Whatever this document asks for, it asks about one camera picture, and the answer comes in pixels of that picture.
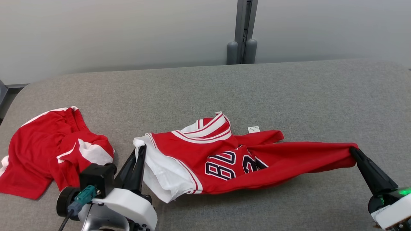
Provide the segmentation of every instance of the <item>printed number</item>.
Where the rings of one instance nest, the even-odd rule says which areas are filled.
[[[232,169],[211,162],[206,162],[205,164],[205,173],[207,175],[215,176],[223,180],[230,180],[236,177],[236,173]]]
[[[218,160],[224,161],[231,165],[236,163],[236,153],[230,152],[230,151],[222,152],[221,154],[217,154],[217,155],[212,155],[212,156],[209,156],[208,158],[218,159]]]
[[[242,168],[244,169],[245,173],[249,173],[268,168],[268,165],[266,165],[257,157],[253,159],[251,158],[251,156],[246,155],[242,158]]]

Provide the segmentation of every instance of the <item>black cable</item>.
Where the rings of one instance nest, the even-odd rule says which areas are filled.
[[[61,223],[60,228],[58,229],[58,231],[63,231],[64,226],[66,226],[67,221],[70,219],[70,217],[73,215],[74,210],[70,210],[69,214],[67,214],[66,218],[64,219],[63,223]]]

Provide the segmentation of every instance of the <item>robotic arm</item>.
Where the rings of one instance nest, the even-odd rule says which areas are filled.
[[[411,188],[398,185],[361,150],[350,149],[372,197],[368,212],[384,230],[411,231]]]
[[[150,195],[141,193],[146,146],[134,150],[120,172],[114,164],[91,164],[80,174],[80,188],[64,188],[57,200],[57,214],[67,217],[68,207],[87,186],[97,189],[96,197],[77,216],[70,219],[83,222],[82,231],[98,231],[103,226],[125,231],[150,231],[157,224],[157,214]]]
[[[57,201],[57,214],[83,222],[82,231],[98,231],[103,226],[125,231],[153,231],[157,214],[150,195],[141,193],[145,151],[146,146],[134,150],[116,178],[114,164],[90,165],[80,174],[80,188],[62,190]],[[411,188],[398,188],[361,150],[351,148],[350,153],[373,195],[368,211],[377,225],[384,230],[411,231]],[[70,215],[69,205],[90,185],[95,187],[95,198],[78,215]]]

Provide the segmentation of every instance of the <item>white wall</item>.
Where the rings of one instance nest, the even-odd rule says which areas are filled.
[[[237,0],[1,0],[0,79],[224,65]]]
[[[256,63],[380,58],[411,68],[410,0],[259,0]]]

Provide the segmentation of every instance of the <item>gray cylinder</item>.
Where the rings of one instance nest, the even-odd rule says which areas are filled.
[[[237,64],[237,42],[229,42],[227,44],[227,65]]]
[[[244,64],[254,63],[257,52],[257,40],[250,39],[245,43]]]

